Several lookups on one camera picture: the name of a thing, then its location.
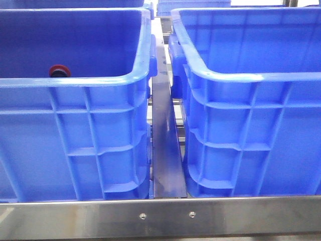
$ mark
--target metal guide rail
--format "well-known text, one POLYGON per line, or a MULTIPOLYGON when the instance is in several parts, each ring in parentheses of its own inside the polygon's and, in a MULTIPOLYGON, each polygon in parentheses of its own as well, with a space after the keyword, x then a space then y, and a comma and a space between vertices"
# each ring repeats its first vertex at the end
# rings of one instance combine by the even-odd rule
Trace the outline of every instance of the metal guide rail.
POLYGON ((154 199, 2 203, 0 239, 321 240, 321 196, 186 198, 160 18, 152 29, 158 58, 152 80, 154 199))

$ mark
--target blue plastic crate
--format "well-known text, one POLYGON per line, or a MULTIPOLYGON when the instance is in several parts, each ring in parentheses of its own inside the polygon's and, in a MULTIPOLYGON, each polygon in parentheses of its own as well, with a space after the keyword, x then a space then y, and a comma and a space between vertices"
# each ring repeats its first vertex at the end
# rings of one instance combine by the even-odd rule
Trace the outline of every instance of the blue plastic crate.
POLYGON ((172 11, 193 196, 321 194, 320 16, 320 8, 172 11))
POLYGON ((0 9, 144 8, 154 19, 151 0, 1 0, 0 9))
POLYGON ((148 197, 149 11, 0 18, 0 202, 148 197), (49 78, 55 64, 71 77, 49 78))
POLYGON ((225 8, 231 0, 158 0, 157 16, 170 16, 171 10, 179 8, 225 8))

